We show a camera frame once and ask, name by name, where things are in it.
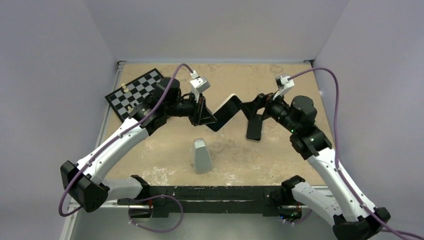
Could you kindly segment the white phone case with phone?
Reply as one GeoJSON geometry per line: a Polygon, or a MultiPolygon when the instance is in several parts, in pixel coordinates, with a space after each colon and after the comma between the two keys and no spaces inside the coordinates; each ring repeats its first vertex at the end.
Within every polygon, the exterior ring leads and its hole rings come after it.
{"type": "Polygon", "coordinates": [[[242,101],[236,94],[230,94],[213,113],[217,122],[211,123],[208,127],[213,132],[218,132],[241,110],[241,103],[242,101]]]}

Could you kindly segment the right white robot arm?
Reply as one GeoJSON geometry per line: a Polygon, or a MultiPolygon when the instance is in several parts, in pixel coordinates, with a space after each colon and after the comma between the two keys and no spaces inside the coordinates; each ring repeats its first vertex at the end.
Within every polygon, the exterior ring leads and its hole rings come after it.
{"type": "Polygon", "coordinates": [[[282,182],[280,196],[288,204],[308,206],[323,218],[338,240],[368,240],[383,230],[391,218],[384,207],[376,207],[336,161],[336,151],[325,133],[315,124],[317,109],[311,98],[295,96],[287,104],[282,96],[259,94],[240,108],[248,120],[272,118],[290,135],[292,147],[324,180],[333,197],[314,190],[296,175],[282,182]]]}

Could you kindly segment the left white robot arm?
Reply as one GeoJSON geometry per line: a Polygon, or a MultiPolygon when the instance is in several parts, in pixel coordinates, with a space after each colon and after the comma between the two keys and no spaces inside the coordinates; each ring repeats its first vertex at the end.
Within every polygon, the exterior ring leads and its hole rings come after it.
{"type": "Polygon", "coordinates": [[[105,177],[132,148],[165,125],[169,117],[187,117],[193,126],[217,122],[203,96],[210,83],[205,77],[189,83],[191,91],[185,98],[178,80],[162,78],[105,142],[76,163],[69,160],[63,163],[60,174],[64,194],[70,195],[88,213],[115,199],[128,198],[138,205],[146,203],[149,191],[140,177],[131,176],[124,181],[105,177]]]}

